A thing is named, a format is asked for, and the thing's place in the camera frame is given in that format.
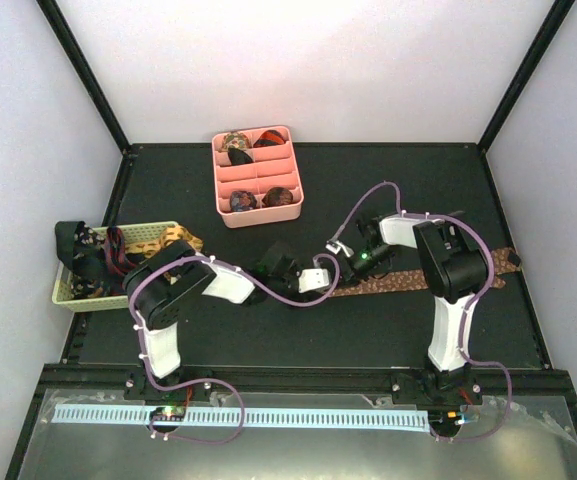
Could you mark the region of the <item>brown floral necktie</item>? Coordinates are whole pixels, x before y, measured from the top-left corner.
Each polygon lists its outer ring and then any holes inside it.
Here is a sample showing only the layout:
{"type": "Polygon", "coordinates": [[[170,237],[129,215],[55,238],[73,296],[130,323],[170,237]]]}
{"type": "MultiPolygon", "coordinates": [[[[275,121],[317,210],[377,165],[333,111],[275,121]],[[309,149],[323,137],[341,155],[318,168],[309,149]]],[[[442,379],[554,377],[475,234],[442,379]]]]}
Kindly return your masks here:
{"type": "MultiPolygon", "coordinates": [[[[503,276],[519,272],[522,268],[522,260],[511,247],[493,250],[491,256],[495,272],[492,287],[494,289],[502,289],[506,285],[503,276]]],[[[336,289],[332,297],[415,292],[427,289],[428,285],[424,279],[423,272],[418,269],[396,271],[387,273],[383,278],[362,280],[357,286],[336,289]]]]}

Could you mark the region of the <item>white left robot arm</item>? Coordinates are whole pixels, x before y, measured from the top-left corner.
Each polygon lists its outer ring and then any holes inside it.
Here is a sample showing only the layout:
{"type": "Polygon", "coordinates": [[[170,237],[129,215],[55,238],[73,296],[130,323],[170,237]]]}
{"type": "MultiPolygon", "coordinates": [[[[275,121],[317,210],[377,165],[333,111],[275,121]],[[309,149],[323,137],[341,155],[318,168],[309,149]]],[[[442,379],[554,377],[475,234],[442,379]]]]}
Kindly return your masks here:
{"type": "Polygon", "coordinates": [[[285,255],[268,252],[253,270],[224,266],[174,240],[126,275],[123,288],[136,317],[142,354],[150,371],[147,386],[161,399],[182,388],[177,324],[183,308],[205,298],[249,306],[268,298],[290,306],[304,303],[299,294],[298,267],[285,255]]]}

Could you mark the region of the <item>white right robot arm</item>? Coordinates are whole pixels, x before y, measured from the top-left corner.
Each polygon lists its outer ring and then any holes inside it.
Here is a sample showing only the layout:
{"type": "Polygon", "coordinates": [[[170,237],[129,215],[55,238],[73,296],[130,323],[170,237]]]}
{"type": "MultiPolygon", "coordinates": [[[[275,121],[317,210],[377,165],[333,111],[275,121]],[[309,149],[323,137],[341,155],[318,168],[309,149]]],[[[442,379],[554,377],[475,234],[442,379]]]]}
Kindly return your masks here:
{"type": "Polygon", "coordinates": [[[492,286],[494,262],[484,240],[464,221],[434,214],[381,216],[359,227],[366,245],[355,251],[339,240],[326,248],[340,254],[354,278],[367,276],[396,247],[417,251],[423,279],[434,296],[434,326],[427,357],[435,367],[422,379],[425,396],[444,403],[459,390],[453,371],[470,362],[472,317],[482,295],[492,286]]]}

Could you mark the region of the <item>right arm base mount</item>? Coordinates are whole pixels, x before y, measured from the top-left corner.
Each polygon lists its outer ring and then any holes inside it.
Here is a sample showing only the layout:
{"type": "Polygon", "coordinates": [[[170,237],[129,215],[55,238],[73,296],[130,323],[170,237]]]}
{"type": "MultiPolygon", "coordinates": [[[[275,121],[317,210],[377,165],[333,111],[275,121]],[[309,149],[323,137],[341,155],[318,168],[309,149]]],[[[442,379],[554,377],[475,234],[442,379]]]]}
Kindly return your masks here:
{"type": "Polygon", "coordinates": [[[393,402],[426,411],[432,434],[452,441],[463,426],[478,420],[469,409],[482,404],[482,395],[469,366],[454,371],[439,371],[433,365],[397,370],[390,380],[393,402]]]}

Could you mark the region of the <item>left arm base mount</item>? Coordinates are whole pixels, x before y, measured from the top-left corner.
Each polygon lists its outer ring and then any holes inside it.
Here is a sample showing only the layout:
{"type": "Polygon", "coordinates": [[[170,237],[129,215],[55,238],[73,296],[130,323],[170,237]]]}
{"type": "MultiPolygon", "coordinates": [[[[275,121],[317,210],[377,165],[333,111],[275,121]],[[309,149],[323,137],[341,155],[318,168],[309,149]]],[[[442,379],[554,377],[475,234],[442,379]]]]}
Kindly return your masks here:
{"type": "Polygon", "coordinates": [[[193,406],[207,406],[214,385],[203,381],[183,388],[160,390],[155,388],[141,371],[131,373],[125,383],[123,399],[149,407],[146,425],[161,434],[175,432],[193,406]]]}

